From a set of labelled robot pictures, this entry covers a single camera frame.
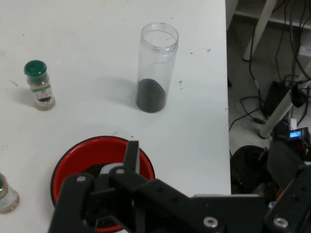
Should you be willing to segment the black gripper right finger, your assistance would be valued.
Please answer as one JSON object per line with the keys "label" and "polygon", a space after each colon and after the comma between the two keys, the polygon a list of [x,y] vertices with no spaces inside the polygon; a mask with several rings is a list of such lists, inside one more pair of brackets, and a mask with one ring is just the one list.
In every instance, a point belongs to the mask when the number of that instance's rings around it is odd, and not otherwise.
{"label": "black gripper right finger", "polygon": [[265,233],[309,233],[311,231],[311,166],[298,174],[264,218]]}

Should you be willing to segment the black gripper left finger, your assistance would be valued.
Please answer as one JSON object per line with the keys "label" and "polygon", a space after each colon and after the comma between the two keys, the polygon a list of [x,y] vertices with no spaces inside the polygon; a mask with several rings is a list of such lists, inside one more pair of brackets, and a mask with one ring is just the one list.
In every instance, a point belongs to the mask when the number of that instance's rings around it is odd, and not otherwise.
{"label": "black gripper left finger", "polygon": [[131,233],[201,233],[199,206],[161,180],[137,174],[138,160],[138,142],[130,141],[122,166],[98,178],[87,173],[68,176],[49,232],[93,233],[97,219],[112,217]]}

